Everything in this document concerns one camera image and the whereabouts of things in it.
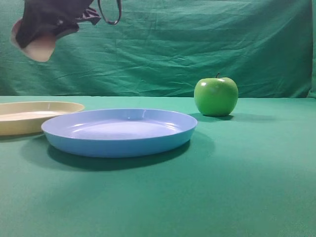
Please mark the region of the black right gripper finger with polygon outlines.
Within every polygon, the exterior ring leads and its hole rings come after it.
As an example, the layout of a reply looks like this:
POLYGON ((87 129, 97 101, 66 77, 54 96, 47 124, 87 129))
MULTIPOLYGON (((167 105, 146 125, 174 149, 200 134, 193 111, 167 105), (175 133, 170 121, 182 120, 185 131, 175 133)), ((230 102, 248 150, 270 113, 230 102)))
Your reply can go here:
POLYGON ((46 0, 41 30, 51 33, 56 39, 79 30, 79 23, 96 25, 101 16, 90 7, 91 0, 46 0))
POLYGON ((20 27, 15 39, 26 48, 39 34, 50 32, 65 21, 55 0, 26 0, 20 27))

